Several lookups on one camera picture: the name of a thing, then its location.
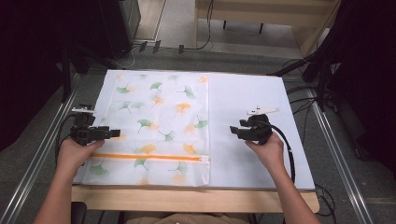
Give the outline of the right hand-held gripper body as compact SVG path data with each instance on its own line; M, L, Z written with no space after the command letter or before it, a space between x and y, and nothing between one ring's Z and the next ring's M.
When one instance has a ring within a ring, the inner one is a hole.
M278 107L262 107L257 106L247 111L248 118L241 119L240 125L244 129L248 129L248 141L257 141L260 145L264 145L272 135L272 124L269 121L268 114L278 112Z

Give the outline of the person's left hand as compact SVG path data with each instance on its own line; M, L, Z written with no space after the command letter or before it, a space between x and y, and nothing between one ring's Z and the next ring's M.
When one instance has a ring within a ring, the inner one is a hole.
M95 141L82 146L72 138L66 138L60 147L57 157L56 173L64 178L73 178L79 167L91 156L91 154L105 144L104 140Z

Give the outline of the black metal stand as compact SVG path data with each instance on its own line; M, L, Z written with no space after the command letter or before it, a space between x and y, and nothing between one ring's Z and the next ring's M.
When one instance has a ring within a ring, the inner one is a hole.
M63 75L63 97L62 103L65 103L71 94L71 73L70 64L73 64L74 68L79 73L87 73L89 66L83 57L82 52L73 42L64 42L62 48L62 75Z
M326 83L332 74L332 65L337 63L337 56L339 53L340 50L333 47L320 47L310 55L302 59L298 59L295 63L271 73L271 76L283 77L288 72L300 68L303 65L307 65L302 74L303 81L305 83L310 83L315 77L318 77L316 101L320 110L324 112Z

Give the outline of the white table mat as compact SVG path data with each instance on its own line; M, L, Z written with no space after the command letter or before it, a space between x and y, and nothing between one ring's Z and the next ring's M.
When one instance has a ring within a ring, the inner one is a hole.
M209 77L209 149L210 179L200 187L271 189L274 182L254 152L242 139L231 133L247 111L257 106L278 107L269 113L271 124L286 135L284 163L288 171L296 174L297 189L312 189L314 181L304 154L296 124L290 109L284 83L279 77L179 72ZM76 182L81 183L83 167L78 170Z

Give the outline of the light wooden bench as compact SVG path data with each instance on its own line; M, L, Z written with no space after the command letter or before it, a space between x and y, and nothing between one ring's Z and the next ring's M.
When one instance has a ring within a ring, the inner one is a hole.
M341 0L214 0L212 19L288 25L308 56L332 26Z

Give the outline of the wooden table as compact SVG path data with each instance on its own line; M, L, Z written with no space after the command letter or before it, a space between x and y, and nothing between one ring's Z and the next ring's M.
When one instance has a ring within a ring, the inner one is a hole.
M149 186L72 188L72 200L90 210L281 213L278 194L264 189L213 189Z

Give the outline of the black chair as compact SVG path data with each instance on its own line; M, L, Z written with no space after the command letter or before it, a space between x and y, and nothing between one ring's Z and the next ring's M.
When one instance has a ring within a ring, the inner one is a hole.
M84 224L87 215L87 205L84 202L71 203L71 223Z

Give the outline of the person's right hand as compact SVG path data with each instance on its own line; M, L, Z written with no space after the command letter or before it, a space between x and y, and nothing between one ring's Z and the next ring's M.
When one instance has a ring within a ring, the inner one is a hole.
M284 165L284 144L276 133L272 133L264 145L258 145L252 141L245 141L252 149L272 178L286 172Z

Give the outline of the black cabinet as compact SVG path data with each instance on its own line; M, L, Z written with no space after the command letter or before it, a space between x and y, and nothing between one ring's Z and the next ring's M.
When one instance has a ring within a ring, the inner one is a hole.
M138 0L64 0L64 22L73 41L117 60L131 50L141 21Z

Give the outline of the white leaf-print laundry bag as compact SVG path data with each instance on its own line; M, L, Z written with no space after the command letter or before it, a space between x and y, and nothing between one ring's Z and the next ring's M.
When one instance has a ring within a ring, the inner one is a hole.
M87 160L83 185L200 187L209 183L209 77L109 71L96 126L119 130Z

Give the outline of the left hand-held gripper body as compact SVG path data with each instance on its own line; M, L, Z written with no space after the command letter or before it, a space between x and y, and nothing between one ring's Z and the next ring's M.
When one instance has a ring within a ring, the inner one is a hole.
M105 139L103 130L98 127L92 127L95 116L90 105L81 105L80 108L73 107L72 112L74 120L70 129L70 136L75 142L82 146L87 146L91 142Z

